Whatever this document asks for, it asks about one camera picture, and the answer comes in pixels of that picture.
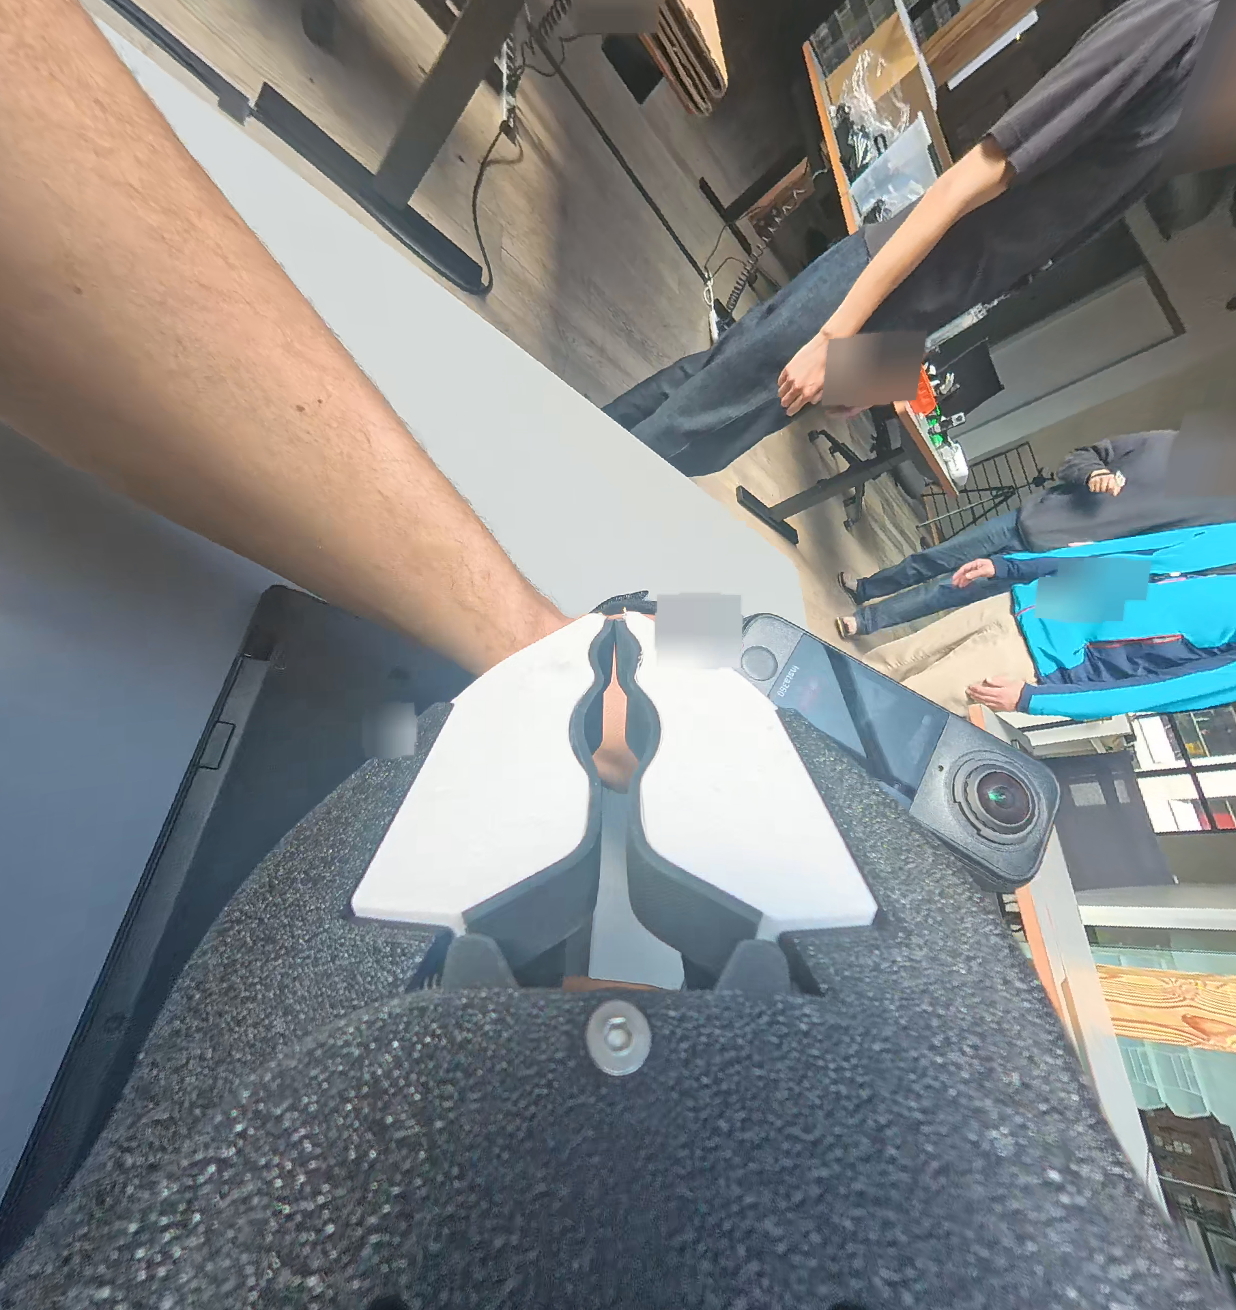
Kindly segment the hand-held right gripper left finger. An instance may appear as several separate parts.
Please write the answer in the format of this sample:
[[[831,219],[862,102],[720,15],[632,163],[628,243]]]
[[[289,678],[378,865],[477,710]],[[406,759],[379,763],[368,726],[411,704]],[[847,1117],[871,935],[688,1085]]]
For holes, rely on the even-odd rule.
[[[361,919],[567,936],[594,907],[611,622],[574,619],[455,696],[349,900]]]

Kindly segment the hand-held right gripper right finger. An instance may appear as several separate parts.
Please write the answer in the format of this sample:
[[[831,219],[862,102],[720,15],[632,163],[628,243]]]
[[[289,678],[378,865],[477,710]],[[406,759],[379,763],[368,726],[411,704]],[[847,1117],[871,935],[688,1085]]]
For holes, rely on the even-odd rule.
[[[740,672],[658,660],[626,613],[618,679],[637,756],[626,881],[660,940],[866,926],[876,902],[772,703]]]

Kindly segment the black laptop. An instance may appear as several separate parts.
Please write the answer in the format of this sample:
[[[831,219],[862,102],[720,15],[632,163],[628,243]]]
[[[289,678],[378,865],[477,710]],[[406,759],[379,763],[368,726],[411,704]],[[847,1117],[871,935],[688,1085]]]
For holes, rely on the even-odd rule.
[[[376,745],[470,676],[396,631],[265,589],[0,1202],[0,1269],[109,1120],[177,977],[257,863]]]

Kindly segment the person's left forearm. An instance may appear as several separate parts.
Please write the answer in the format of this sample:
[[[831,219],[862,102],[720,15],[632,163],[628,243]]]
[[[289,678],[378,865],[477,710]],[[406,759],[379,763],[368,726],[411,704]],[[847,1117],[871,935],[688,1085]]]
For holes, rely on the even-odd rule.
[[[78,2],[0,2],[0,419],[472,674],[569,622]]]

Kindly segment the wooden plank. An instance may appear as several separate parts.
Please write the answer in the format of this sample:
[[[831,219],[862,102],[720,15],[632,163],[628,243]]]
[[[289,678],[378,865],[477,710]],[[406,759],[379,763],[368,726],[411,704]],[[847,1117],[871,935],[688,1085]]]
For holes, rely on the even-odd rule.
[[[1097,964],[1115,1036],[1236,1053],[1236,975]]]

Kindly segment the wooden shelf unit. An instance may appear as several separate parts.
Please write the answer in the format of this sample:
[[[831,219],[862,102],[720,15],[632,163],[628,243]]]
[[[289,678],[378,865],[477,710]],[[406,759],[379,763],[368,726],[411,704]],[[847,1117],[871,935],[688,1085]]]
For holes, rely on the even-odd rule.
[[[849,231],[880,199],[857,178],[921,125],[935,172],[952,161],[937,115],[956,85],[1035,24],[1036,1],[840,1],[803,43],[823,147]]]

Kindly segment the cardboard stack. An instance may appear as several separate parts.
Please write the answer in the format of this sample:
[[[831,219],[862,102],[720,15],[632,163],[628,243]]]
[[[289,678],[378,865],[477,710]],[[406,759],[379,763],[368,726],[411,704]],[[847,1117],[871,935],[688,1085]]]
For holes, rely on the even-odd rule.
[[[658,1],[657,25],[640,42],[682,108],[709,116],[727,89],[715,1]]]

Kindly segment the grey standing desk frame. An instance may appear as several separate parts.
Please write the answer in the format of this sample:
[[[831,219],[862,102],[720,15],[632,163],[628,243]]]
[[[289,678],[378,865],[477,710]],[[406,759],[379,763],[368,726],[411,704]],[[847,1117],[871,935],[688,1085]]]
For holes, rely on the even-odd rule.
[[[144,8],[129,1],[111,1],[109,7],[212,89],[229,118],[265,126],[431,271],[472,296],[489,293],[487,268],[422,217],[411,206],[411,195],[470,102],[496,47],[511,36],[519,2],[473,1],[462,7],[378,171],[369,171],[272,85],[264,84],[248,99]]]

